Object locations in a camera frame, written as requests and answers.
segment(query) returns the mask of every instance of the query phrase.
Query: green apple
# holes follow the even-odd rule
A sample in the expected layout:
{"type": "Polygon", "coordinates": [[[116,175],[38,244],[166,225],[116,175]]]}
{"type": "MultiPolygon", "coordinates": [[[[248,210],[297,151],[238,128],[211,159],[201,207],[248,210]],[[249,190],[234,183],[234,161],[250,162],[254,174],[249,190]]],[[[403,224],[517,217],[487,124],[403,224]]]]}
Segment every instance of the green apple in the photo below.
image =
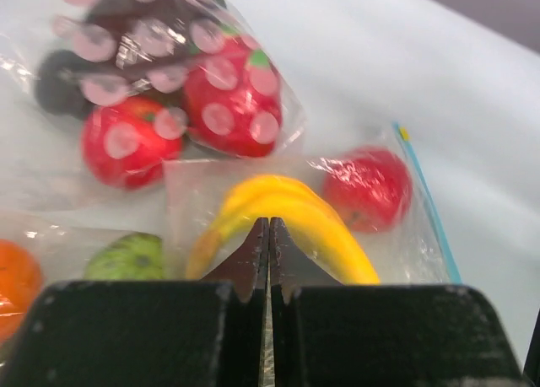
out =
{"type": "Polygon", "coordinates": [[[161,238],[145,233],[126,235],[99,251],[86,266],[89,280],[163,279],[161,238]]]}

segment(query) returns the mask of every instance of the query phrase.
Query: white table surface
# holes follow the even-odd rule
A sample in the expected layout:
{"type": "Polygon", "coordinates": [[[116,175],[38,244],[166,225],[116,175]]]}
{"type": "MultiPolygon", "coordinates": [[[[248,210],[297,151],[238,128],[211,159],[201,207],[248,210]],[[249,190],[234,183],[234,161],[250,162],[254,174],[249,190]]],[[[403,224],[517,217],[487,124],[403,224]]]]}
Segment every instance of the white table surface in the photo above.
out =
{"type": "MultiPolygon", "coordinates": [[[[408,128],[463,280],[523,363],[540,306],[540,56],[429,0],[230,1],[304,104],[308,153],[364,118],[408,128]]],[[[0,23],[51,1],[5,3],[0,23]]],[[[46,217],[161,232],[164,206],[156,191],[46,217]]]]}

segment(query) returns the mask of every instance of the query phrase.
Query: red strawberry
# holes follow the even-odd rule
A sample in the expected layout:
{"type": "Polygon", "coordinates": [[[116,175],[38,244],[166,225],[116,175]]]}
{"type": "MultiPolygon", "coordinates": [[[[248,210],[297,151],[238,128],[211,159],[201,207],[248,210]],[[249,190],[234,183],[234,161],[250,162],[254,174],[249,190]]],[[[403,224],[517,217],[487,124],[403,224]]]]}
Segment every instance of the red strawberry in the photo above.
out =
{"type": "Polygon", "coordinates": [[[83,159],[103,183],[137,189],[163,176],[163,160],[178,157],[185,128],[182,109],[133,96],[94,110],[83,130],[83,159]]]}
{"type": "Polygon", "coordinates": [[[403,220],[411,207],[413,180],[396,154],[363,147],[332,165],[322,192],[349,228],[372,233],[403,220]]]}
{"type": "Polygon", "coordinates": [[[262,157],[273,151],[282,125],[278,71],[250,36],[228,34],[221,51],[205,56],[184,83],[190,133],[221,152],[262,157]]]}

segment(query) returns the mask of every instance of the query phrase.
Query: plastic bag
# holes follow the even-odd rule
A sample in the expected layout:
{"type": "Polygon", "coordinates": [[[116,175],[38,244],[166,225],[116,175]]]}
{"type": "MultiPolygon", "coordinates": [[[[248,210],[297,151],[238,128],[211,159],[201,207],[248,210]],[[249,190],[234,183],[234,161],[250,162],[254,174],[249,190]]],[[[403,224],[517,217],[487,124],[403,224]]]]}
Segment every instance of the plastic bag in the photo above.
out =
{"type": "Polygon", "coordinates": [[[459,282],[406,132],[359,132],[358,148],[326,158],[167,162],[168,276],[203,276],[257,217],[281,217],[341,282],[459,282]]]}
{"type": "Polygon", "coordinates": [[[151,186],[163,160],[297,149],[303,110],[225,0],[39,7],[0,24],[3,206],[72,209],[151,186]]]}
{"type": "Polygon", "coordinates": [[[156,235],[69,228],[17,212],[2,211],[0,219],[0,368],[9,339],[42,288],[82,278],[165,276],[161,238],[156,235]]]}

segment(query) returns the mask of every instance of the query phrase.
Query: plastic wrap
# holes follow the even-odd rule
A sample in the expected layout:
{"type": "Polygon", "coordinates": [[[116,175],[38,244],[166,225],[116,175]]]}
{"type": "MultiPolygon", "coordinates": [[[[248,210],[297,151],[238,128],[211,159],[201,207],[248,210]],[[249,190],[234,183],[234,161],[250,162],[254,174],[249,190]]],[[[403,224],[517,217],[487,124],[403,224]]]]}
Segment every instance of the plastic wrap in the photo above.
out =
{"type": "Polygon", "coordinates": [[[164,160],[298,149],[303,110],[225,0],[52,5],[0,31],[3,206],[71,209],[159,182],[164,160]]]}
{"type": "Polygon", "coordinates": [[[165,276],[156,235],[63,227],[17,212],[1,211],[0,219],[0,371],[9,339],[42,288],[165,276]]]}
{"type": "Polygon", "coordinates": [[[281,217],[294,242],[345,283],[459,282],[405,131],[359,127],[349,152],[165,164],[168,277],[198,278],[258,217],[281,217]]]}

